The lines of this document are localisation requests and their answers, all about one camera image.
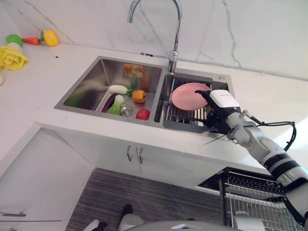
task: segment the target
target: plate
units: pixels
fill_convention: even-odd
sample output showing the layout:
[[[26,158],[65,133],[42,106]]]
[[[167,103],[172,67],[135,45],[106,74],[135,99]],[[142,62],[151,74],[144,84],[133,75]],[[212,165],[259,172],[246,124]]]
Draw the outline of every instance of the plate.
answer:
[[[196,90],[210,90],[202,83],[186,83],[177,87],[171,96],[172,103],[185,111],[196,110],[207,105],[206,100]]]

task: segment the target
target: marble wall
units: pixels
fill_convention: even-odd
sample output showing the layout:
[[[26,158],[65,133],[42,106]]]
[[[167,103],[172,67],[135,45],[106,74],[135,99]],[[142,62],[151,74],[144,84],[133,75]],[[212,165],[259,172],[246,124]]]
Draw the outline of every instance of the marble wall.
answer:
[[[0,4],[0,46],[5,45],[7,35],[15,33],[18,33],[17,28]]]
[[[56,31],[63,42],[167,56],[177,12],[171,0],[0,0],[22,36]],[[308,78],[307,0],[181,0],[179,58]]]

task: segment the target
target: white countertop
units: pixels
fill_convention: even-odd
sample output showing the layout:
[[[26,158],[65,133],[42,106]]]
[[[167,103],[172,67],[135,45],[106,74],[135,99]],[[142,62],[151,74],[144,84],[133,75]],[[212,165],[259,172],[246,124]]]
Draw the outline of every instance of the white countertop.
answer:
[[[40,126],[107,135],[266,172],[244,148],[230,141],[217,140],[204,145],[215,136],[193,135],[53,108],[97,56],[158,65],[167,65],[166,59],[68,44],[52,48],[25,45],[23,51],[30,61],[19,71],[2,72],[6,81],[0,86],[0,175]],[[230,75],[235,97],[242,109],[248,109],[262,121],[293,120],[298,123],[297,139],[288,153],[299,164],[308,167],[305,136],[305,127],[308,128],[308,81],[183,61],[178,62],[177,68]],[[289,139],[288,133],[284,134],[289,129],[263,128],[267,136],[277,140],[281,146],[285,146]]]

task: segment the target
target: cabinet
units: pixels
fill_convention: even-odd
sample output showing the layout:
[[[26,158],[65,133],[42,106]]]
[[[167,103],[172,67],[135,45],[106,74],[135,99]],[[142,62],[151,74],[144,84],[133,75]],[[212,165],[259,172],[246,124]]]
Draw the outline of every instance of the cabinet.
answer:
[[[225,166],[202,157],[149,145],[140,145],[138,156],[142,177],[193,189]]]
[[[130,175],[140,174],[136,148],[132,143],[90,134],[57,133],[94,167]]]
[[[60,221],[0,222],[1,231],[61,231],[65,226]]]
[[[54,131],[39,130],[0,178],[0,212],[11,214],[0,221],[63,220],[91,171]]]
[[[200,156],[91,135],[58,132],[95,167],[193,189],[225,166]]]

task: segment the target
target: drawer handle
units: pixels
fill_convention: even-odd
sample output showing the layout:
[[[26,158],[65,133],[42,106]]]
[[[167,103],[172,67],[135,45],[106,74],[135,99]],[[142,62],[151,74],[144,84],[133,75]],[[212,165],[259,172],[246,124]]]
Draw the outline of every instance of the drawer handle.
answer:
[[[129,155],[129,150],[130,150],[130,145],[128,146],[127,150],[126,150],[126,155],[127,155],[127,158],[128,158],[128,161],[132,161],[134,155]]]
[[[20,213],[2,213],[0,212],[0,217],[25,217],[26,215],[22,212]]]
[[[140,152],[139,152],[139,161],[140,161],[140,164],[142,165],[143,164],[143,160],[144,160],[144,157],[142,156],[142,152],[143,152],[143,148],[140,148]]]

